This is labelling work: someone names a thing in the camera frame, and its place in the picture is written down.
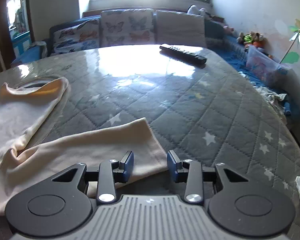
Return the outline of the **plain beige cushion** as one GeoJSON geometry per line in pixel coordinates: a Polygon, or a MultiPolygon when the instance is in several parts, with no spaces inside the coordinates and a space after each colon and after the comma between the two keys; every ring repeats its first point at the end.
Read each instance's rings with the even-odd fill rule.
{"type": "Polygon", "coordinates": [[[155,13],[159,44],[206,47],[203,16],[165,10],[155,13]]]}

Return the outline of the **grey quilted star tablecloth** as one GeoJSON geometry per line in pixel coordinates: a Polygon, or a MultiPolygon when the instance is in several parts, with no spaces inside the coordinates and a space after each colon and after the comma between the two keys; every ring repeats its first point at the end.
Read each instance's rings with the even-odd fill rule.
{"type": "Polygon", "coordinates": [[[118,46],[47,57],[0,73],[17,87],[66,77],[70,93],[57,131],[76,133],[146,118],[165,150],[206,166],[224,162],[292,198],[289,236],[300,239],[300,148],[250,82],[208,49],[202,69],[162,55],[157,45],[118,46]]]}

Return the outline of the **middle butterfly cushion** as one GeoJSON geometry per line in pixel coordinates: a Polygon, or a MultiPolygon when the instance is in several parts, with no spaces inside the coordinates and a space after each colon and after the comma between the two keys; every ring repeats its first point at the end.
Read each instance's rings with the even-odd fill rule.
{"type": "Polygon", "coordinates": [[[101,46],[155,44],[153,9],[101,12],[101,46]]]}

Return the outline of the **dark blue sofa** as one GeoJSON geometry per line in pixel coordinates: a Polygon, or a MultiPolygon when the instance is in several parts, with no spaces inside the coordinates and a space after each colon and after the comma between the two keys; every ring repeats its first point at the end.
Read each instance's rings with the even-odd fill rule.
{"type": "MultiPolygon", "coordinates": [[[[67,22],[55,25],[50,28],[50,37],[44,41],[47,43],[48,56],[51,56],[53,33],[55,31],[78,25],[87,20],[99,19],[101,27],[101,17],[86,17],[73,22],[67,22]]],[[[296,122],[300,119],[300,109],[291,96],[285,90],[280,88],[269,88],[264,85],[253,73],[246,68],[248,48],[243,48],[242,45],[235,42],[234,37],[226,34],[221,25],[213,21],[205,21],[205,35],[207,47],[218,55],[220,55],[227,63],[235,68],[239,73],[244,74],[245,77],[255,86],[257,90],[271,102],[275,109],[283,114],[288,122],[296,122]]],[[[37,61],[41,58],[40,48],[28,48],[23,54],[18,56],[11,66],[15,67],[21,64],[37,61]]]]}

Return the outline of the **black remote control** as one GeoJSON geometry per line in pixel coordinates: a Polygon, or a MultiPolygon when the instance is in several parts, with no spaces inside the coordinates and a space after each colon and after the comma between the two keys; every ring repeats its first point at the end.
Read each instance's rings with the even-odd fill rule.
{"type": "Polygon", "coordinates": [[[161,53],[177,59],[181,62],[189,63],[195,66],[202,66],[206,64],[207,58],[196,53],[181,50],[177,47],[170,46],[168,44],[162,44],[159,46],[161,53]]]}

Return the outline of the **left butterfly cushion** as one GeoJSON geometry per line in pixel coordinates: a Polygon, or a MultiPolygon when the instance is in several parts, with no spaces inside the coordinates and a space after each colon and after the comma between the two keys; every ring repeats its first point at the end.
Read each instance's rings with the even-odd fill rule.
{"type": "Polygon", "coordinates": [[[98,48],[100,45],[99,19],[84,21],[78,25],[55,31],[51,55],[98,48]]]}

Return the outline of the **grey blanket on sofa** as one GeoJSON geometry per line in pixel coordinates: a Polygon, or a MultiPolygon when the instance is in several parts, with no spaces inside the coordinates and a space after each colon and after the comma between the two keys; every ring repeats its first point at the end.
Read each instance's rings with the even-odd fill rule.
{"type": "Polygon", "coordinates": [[[48,49],[47,49],[47,43],[45,41],[36,41],[36,42],[33,42],[29,46],[29,49],[30,48],[34,48],[34,47],[39,47],[40,48],[41,58],[47,57],[48,49]]]}

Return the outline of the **white plush toy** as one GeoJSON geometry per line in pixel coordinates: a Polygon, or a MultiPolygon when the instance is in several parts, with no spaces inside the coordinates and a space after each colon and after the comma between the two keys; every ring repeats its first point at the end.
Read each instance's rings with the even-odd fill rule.
{"type": "Polygon", "coordinates": [[[199,15],[199,16],[205,16],[206,9],[205,8],[198,8],[196,5],[191,5],[187,11],[187,14],[191,15],[199,15]]]}

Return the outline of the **clear plastic storage box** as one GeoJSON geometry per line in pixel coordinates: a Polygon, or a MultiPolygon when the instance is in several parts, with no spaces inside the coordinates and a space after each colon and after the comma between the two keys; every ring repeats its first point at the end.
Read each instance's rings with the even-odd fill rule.
{"type": "Polygon", "coordinates": [[[248,48],[246,68],[269,88],[282,87],[290,71],[289,66],[277,63],[255,46],[248,48]]]}

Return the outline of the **butterfly cushion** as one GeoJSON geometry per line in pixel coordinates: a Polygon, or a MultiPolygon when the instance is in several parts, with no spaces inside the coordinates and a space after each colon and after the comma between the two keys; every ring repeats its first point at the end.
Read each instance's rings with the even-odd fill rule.
{"type": "Polygon", "coordinates": [[[99,19],[84,21],[78,25],[55,31],[51,55],[98,48],[100,45],[99,19]]]}
{"type": "Polygon", "coordinates": [[[155,44],[153,9],[101,12],[101,46],[155,44]]]}

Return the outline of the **cream long-sleeve shirt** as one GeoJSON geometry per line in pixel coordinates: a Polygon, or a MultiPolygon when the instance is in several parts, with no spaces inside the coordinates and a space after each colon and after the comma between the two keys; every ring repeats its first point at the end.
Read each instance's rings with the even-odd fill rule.
{"type": "Polygon", "coordinates": [[[0,89],[0,216],[19,192],[74,165],[95,167],[134,153],[130,182],[165,171],[166,154],[145,118],[76,133],[57,131],[51,116],[68,88],[58,78],[39,88],[0,89]]]}

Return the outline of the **round black induction cooktop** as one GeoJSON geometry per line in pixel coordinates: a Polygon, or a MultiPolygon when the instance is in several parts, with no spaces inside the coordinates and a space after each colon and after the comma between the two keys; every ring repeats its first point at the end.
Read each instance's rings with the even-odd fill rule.
{"type": "Polygon", "coordinates": [[[50,83],[51,79],[33,79],[20,83],[17,88],[39,88],[50,83]]]}

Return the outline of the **plush toy pile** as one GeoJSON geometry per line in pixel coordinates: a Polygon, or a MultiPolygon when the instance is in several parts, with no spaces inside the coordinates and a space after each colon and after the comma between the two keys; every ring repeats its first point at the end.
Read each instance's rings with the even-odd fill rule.
{"type": "Polygon", "coordinates": [[[237,43],[244,45],[247,47],[248,45],[253,45],[258,48],[264,47],[264,35],[258,32],[251,31],[248,34],[243,32],[239,33],[239,37],[237,38],[237,43]]]}

